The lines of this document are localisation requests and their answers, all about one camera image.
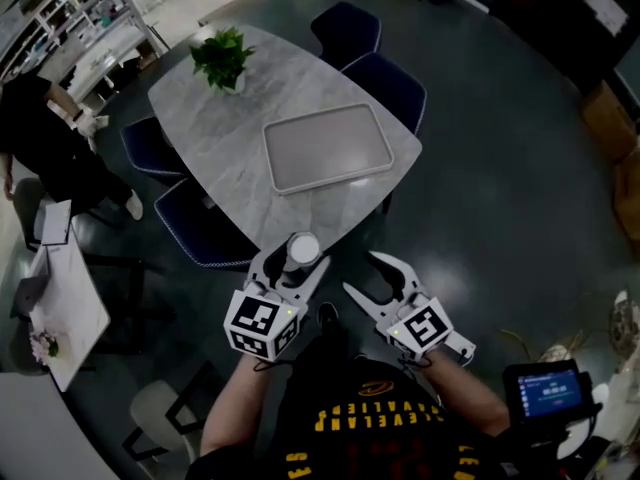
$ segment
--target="white sneaker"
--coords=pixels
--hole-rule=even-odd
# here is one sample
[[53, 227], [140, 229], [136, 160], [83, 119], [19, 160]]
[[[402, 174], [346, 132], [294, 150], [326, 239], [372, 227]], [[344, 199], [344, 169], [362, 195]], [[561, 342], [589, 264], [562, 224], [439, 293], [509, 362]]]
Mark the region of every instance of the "white sneaker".
[[142, 216], [144, 215], [144, 207], [142, 206], [142, 201], [140, 201], [140, 198], [138, 197], [138, 194], [136, 194], [135, 190], [131, 189], [131, 197], [125, 203], [124, 207], [131, 214], [133, 220], [142, 219]]

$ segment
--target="cable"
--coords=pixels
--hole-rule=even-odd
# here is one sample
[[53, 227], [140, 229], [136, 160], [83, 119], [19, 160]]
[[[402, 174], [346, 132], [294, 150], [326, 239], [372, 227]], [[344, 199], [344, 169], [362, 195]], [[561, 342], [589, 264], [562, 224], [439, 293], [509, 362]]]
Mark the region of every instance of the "cable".
[[529, 347], [527, 347], [527, 344], [524, 342], [524, 340], [520, 337], [519, 334], [516, 334], [515, 332], [510, 331], [509, 329], [498, 329], [498, 331], [504, 334], [505, 336], [509, 336], [515, 339], [524, 349], [524, 353], [527, 354], [527, 359], [533, 362], [533, 356], [531, 355], [531, 351], [529, 350]]
[[416, 363], [413, 359], [405, 359], [404, 357], [400, 357], [398, 358], [398, 363], [400, 364], [400, 366], [402, 366], [402, 373], [408, 372], [411, 375], [411, 378], [415, 381], [416, 375], [413, 373], [413, 371], [411, 371], [411, 368], [419, 368], [422, 370], [425, 368], [429, 368], [433, 364], [431, 359], [429, 359], [428, 357], [423, 357], [423, 359], [426, 361], [426, 363], [420, 364]]
[[473, 358], [474, 358], [474, 357], [475, 357], [475, 352], [471, 354], [471, 357], [467, 360], [467, 362], [466, 362], [466, 363], [461, 364], [460, 366], [461, 366], [462, 368], [466, 368], [466, 367], [469, 365], [469, 363], [471, 363], [471, 361], [473, 361]]
[[285, 360], [276, 361], [275, 363], [270, 363], [269, 361], [263, 361], [262, 359], [258, 359], [258, 361], [260, 362], [253, 367], [254, 372], [264, 372], [264, 371], [270, 370], [271, 368], [275, 368], [276, 366], [293, 364], [293, 361], [285, 361]]

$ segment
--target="dining table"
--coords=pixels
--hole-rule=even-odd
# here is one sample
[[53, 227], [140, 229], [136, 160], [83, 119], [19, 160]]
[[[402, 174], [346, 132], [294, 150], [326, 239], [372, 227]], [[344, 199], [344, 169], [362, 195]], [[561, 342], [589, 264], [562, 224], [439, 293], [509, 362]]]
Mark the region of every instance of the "dining table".
[[91, 277], [73, 228], [67, 243], [41, 246], [28, 277], [48, 271], [42, 297], [29, 313], [33, 330], [56, 337], [58, 354], [47, 364], [61, 392], [67, 391], [111, 317]]
[[[194, 73], [187, 56], [149, 90], [169, 143], [214, 203], [260, 249], [295, 232], [316, 235], [326, 250], [374, 211], [408, 173], [420, 141], [385, 107], [329, 64], [281, 37], [253, 26], [215, 21], [194, 44], [234, 26], [254, 53], [245, 87], [229, 94]], [[390, 169], [289, 195], [273, 186], [265, 126], [325, 109], [368, 103], [393, 152]]]

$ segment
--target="person in black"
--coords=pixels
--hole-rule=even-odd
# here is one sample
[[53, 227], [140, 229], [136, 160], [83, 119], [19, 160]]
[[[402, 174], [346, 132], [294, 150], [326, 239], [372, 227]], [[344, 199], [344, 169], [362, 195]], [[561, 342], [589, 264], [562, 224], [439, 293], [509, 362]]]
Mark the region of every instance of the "person in black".
[[[73, 117], [76, 130], [67, 126], [48, 106], [52, 101]], [[137, 194], [94, 154], [85, 136], [95, 131], [95, 120], [84, 115], [71, 96], [33, 72], [19, 75], [1, 87], [0, 162], [4, 167], [4, 193], [13, 197], [12, 165], [15, 157], [36, 173], [55, 201], [72, 200], [74, 214], [108, 197], [124, 206], [135, 220], [143, 207]]]
[[489, 388], [433, 351], [420, 371], [441, 406], [389, 364], [347, 360], [333, 305], [318, 317], [323, 333], [293, 364], [267, 456], [254, 459], [251, 445], [269, 371], [256, 372], [260, 361], [244, 355], [209, 413], [187, 480], [504, 476], [493, 437], [509, 427], [508, 409]]

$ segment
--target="hand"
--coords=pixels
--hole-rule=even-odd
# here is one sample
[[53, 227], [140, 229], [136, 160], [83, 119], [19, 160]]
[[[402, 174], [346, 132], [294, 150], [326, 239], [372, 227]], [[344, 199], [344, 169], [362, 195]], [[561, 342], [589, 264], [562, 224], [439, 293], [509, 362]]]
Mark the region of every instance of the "hand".
[[4, 179], [4, 196], [9, 201], [13, 201], [13, 176], [8, 174]]
[[96, 119], [88, 114], [82, 114], [76, 121], [78, 133], [87, 139], [92, 139], [98, 129]]

